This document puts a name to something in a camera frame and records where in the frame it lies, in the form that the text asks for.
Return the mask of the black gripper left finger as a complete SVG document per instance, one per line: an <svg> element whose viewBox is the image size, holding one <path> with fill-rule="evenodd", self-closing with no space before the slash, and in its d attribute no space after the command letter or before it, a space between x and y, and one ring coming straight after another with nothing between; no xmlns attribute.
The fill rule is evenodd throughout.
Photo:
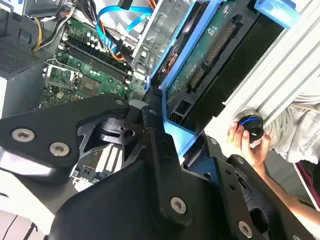
<svg viewBox="0 0 320 240"><path fill-rule="evenodd" d="M4 118L0 167L42 183L64 184L85 155L119 143L124 145L121 170L135 163L147 166L154 212L186 227L193 215L183 199L182 169L173 138L164 130L161 100L161 93L150 92L138 108L107 93Z"/></svg>

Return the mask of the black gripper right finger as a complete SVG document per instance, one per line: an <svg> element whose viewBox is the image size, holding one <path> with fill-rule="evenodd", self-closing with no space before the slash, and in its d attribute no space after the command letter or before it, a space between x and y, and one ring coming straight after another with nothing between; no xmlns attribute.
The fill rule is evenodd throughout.
<svg viewBox="0 0 320 240"><path fill-rule="evenodd" d="M201 134L183 167L208 180L223 206L226 240L307 240L309 232L241 156L225 157L218 142Z"/></svg>

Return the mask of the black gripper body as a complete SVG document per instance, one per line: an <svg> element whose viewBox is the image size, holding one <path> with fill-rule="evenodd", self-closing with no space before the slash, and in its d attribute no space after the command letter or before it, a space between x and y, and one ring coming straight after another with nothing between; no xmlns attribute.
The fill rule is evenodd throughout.
<svg viewBox="0 0 320 240"><path fill-rule="evenodd" d="M134 163L83 190L57 212L51 240L223 240L225 217L218 189L182 170L180 188L192 214L179 226L154 212L148 167Z"/></svg>

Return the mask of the person's hand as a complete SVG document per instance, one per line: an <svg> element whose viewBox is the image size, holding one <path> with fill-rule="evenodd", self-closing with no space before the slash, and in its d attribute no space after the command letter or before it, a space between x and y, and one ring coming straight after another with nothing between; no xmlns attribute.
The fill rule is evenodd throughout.
<svg viewBox="0 0 320 240"><path fill-rule="evenodd" d="M236 121L227 133L227 143L233 153L242 156L253 168L258 168L266 159L270 142L271 138L264 134L260 138L260 143L251 148L249 131Z"/></svg>

